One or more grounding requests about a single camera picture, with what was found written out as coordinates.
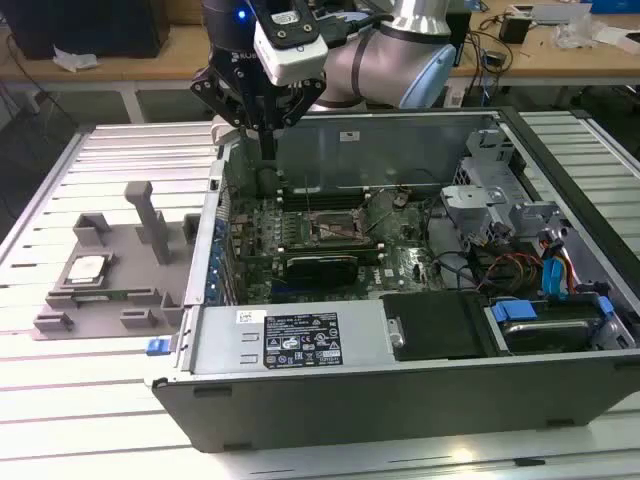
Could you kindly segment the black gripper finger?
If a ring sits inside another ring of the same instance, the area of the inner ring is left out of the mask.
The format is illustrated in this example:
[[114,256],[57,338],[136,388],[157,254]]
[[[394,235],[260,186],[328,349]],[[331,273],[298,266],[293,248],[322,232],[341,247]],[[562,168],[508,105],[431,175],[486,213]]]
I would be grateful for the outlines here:
[[208,66],[196,75],[191,91],[231,127],[253,131],[258,138],[261,159],[269,159],[265,107],[259,105],[258,87],[246,66],[222,72]]
[[276,132],[295,125],[326,89],[323,77],[273,87],[268,92],[268,159],[276,158]]

